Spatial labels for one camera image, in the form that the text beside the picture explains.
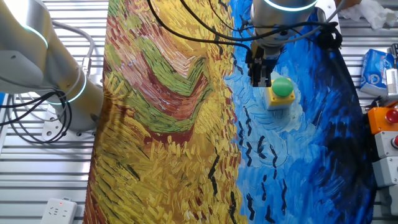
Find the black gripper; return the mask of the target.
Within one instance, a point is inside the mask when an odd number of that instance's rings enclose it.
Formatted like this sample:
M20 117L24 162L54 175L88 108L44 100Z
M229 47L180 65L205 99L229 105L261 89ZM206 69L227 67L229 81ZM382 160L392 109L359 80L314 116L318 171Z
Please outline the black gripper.
M248 76L253 87L271 87L271 73L282 53L282 46L261 45L256 41L250 43L250 51L246 53L245 63L248 64Z

